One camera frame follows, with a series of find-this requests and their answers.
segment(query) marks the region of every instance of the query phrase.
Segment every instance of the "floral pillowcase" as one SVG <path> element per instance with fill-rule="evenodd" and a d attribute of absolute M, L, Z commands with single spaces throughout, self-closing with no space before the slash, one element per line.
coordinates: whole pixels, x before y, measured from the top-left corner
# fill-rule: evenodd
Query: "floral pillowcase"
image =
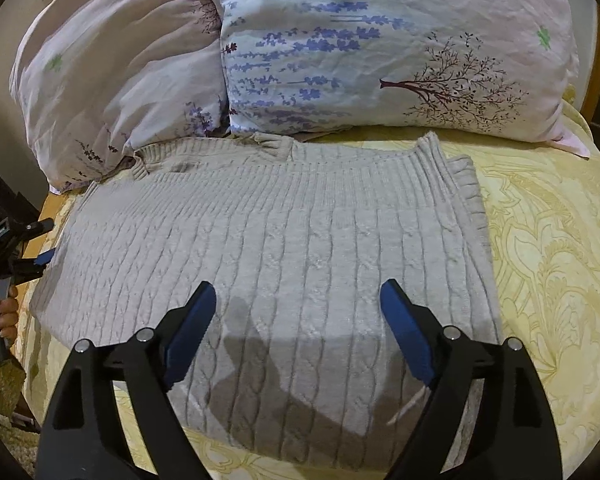
<path fill-rule="evenodd" d="M 234 133 L 458 128 L 586 155 L 559 122 L 567 0 L 215 0 Z"/>
<path fill-rule="evenodd" d="M 52 191 L 152 142 L 226 129 L 219 31 L 211 0 L 53 0 L 10 81 Z"/>

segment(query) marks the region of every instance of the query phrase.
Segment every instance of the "gray cable-knit sweater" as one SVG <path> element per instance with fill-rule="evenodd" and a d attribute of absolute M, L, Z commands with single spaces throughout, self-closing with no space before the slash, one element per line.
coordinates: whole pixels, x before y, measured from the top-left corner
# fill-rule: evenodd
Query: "gray cable-knit sweater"
<path fill-rule="evenodd" d="M 131 178 L 76 205 L 30 308 L 68 346 L 108 344 L 211 282 L 218 314 L 170 397 L 183 424 L 282 460 L 385 470 L 424 396 L 382 318 L 381 283 L 498 339 L 475 171 L 435 134 L 407 152 L 256 135 L 136 158 Z"/>

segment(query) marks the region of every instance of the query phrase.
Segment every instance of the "tree print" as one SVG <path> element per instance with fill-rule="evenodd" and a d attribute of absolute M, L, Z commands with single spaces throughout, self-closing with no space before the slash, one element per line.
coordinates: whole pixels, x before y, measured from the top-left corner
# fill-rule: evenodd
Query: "tree print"
<path fill-rule="evenodd" d="M 427 39 L 436 46 L 427 47 L 430 57 L 422 72 L 404 81 L 380 80 L 380 88 L 402 88 L 417 95 L 419 102 L 405 115 L 426 124 L 490 134 L 519 116 L 526 92 L 517 82 L 506 81 L 499 60 L 480 56 L 479 38 L 465 33 L 459 43 L 451 37 L 444 44 L 435 34 Z"/>
<path fill-rule="evenodd" d="M 196 12 L 197 23 L 203 23 L 203 31 L 213 34 L 220 29 L 220 16 L 212 0 L 200 0 L 200 12 Z"/>

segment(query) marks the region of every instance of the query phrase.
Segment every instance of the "metal screw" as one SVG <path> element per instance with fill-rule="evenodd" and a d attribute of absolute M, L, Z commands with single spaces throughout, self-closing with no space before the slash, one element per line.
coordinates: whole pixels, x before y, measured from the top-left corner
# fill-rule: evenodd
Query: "metal screw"
<path fill-rule="evenodd" d="M 510 337 L 509 339 L 507 339 L 507 345 L 509 346 L 509 348 L 516 352 L 518 350 L 522 350 L 524 347 L 522 341 L 520 341 L 520 339 L 518 339 L 517 337 Z"/>
<path fill-rule="evenodd" d="M 455 341 L 460 337 L 462 332 L 457 326 L 449 325 L 445 326 L 445 329 L 442 331 L 447 339 L 451 339 L 451 341 Z"/>
<path fill-rule="evenodd" d="M 146 343 L 147 341 L 151 341 L 151 339 L 153 339 L 153 338 L 154 338 L 154 329 L 152 329 L 152 328 L 143 328 L 136 334 L 136 339 L 138 339 L 138 341 L 141 341 L 143 343 Z"/>
<path fill-rule="evenodd" d="M 74 350 L 81 354 L 83 352 L 86 352 L 90 346 L 91 346 L 91 341 L 89 341 L 88 339 L 80 339 L 80 341 L 78 341 L 75 344 Z"/>

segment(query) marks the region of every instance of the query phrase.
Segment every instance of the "patterned bedspread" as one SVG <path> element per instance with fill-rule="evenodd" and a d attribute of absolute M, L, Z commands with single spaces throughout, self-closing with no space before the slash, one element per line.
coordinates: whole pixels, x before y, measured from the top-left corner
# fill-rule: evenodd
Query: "patterned bedspread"
<path fill-rule="evenodd" d="M 582 117 L 565 104 L 562 120 L 589 147 L 590 160 L 553 148 L 437 130 L 448 155 L 467 153 L 482 188 L 493 250 L 494 274 L 506 335 L 527 346 L 549 397 L 558 427 L 565 475 L 600 438 L 600 153 Z M 351 146 L 403 150 L 422 128 L 354 128 L 319 139 Z M 77 194 L 49 195 L 42 216 L 56 229 L 35 240 L 27 256 L 51 248 Z M 21 289 L 22 316 L 16 355 L 28 372 L 24 393 L 42 420 L 68 349 L 53 339 L 27 306 L 35 283 Z M 130 401 L 116 391 L 136 463 L 152 469 Z M 186 431 L 215 476 L 241 479 L 317 480 L 382 478 L 308 469 L 262 457 Z"/>

